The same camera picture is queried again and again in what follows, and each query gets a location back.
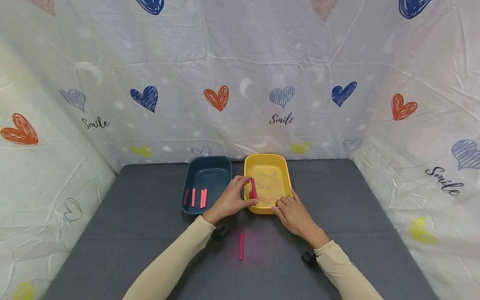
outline beige sleeve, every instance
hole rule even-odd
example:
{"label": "beige sleeve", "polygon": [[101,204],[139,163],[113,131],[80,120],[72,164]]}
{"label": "beige sleeve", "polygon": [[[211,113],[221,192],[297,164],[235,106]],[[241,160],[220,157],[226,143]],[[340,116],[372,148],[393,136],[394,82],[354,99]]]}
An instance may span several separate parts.
{"label": "beige sleeve", "polygon": [[205,248],[215,226],[198,216],[128,289],[123,300],[166,299],[192,258]]}
{"label": "beige sleeve", "polygon": [[334,241],[314,251],[318,265],[338,289],[342,300],[383,299]]}

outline hand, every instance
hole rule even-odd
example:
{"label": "hand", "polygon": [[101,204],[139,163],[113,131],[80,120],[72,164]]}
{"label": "hand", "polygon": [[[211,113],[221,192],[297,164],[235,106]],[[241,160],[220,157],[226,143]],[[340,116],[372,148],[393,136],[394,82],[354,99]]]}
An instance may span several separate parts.
{"label": "hand", "polygon": [[312,220],[294,190],[292,195],[277,200],[277,207],[272,207],[273,212],[288,231],[306,240],[312,248],[321,248],[330,241],[329,238]]}
{"label": "hand", "polygon": [[218,221],[239,212],[245,207],[257,205],[257,199],[242,200],[240,191],[250,182],[251,177],[237,175],[228,184],[227,188],[213,206],[202,215],[205,221],[215,225]]}

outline pink chalk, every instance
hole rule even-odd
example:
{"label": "pink chalk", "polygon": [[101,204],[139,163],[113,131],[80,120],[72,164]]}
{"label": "pink chalk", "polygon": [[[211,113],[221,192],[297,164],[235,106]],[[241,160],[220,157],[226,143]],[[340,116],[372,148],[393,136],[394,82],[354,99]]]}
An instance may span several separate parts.
{"label": "pink chalk", "polygon": [[255,187],[255,179],[252,178],[251,183],[252,183],[252,196],[253,196],[253,198],[252,197],[251,198],[258,199],[257,188]]}
{"label": "pink chalk", "polygon": [[204,207],[207,206],[207,189],[205,189],[205,193],[204,193]]}
{"label": "pink chalk", "polygon": [[192,207],[195,207],[195,189],[192,189]]}
{"label": "pink chalk", "polygon": [[204,193],[205,193],[205,190],[201,190],[201,192],[200,192],[200,208],[204,207]]}
{"label": "pink chalk", "polygon": [[243,233],[240,234],[240,257],[239,259],[243,260]]}

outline black clip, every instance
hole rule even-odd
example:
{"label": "black clip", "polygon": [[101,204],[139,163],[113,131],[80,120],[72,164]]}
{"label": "black clip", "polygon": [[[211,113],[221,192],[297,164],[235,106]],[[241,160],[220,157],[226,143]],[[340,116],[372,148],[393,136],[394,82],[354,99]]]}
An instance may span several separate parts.
{"label": "black clip", "polygon": [[228,235],[228,230],[225,226],[217,228],[212,233],[212,238],[216,241],[223,241],[223,239]]}
{"label": "black clip", "polygon": [[315,255],[311,255],[308,251],[302,254],[301,259],[309,268],[314,268],[317,266],[317,257]]}

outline gray mat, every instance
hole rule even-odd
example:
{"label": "gray mat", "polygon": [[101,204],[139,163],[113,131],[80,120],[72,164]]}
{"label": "gray mat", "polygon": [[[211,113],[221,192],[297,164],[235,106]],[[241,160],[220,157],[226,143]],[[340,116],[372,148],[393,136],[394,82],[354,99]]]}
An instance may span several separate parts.
{"label": "gray mat", "polygon": [[[192,223],[180,208],[187,164],[131,165],[93,216],[45,299],[121,299],[137,276]],[[355,164],[346,159],[289,161],[292,186],[313,219],[386,300],[437,299]],[[233,164],[243,174],[243,163]],[[230,234],[211,240],[169,299],[341,299],[308,244],[275,216],[248,210],[223,220]],[[245,235],[239,261],[239,233]]]}

